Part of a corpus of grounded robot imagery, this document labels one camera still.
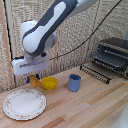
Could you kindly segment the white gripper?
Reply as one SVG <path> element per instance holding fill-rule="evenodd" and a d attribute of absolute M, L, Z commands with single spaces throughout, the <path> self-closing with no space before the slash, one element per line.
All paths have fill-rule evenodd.
<path fill-rule="evenodd" d="M 49 67 L 49 58 L 45 57 L 35 57 L 33 61 L 28 61 L 26 58 L 14 59 L 12 62 L 13 74 L 16 76 L 28 74 L 35 71 L 40 71 Z M 40 74 L 36 73 L 38 80 L 41 80 Z M 30 83 L 30 77 L 27 76 L 26 83 Z"/>

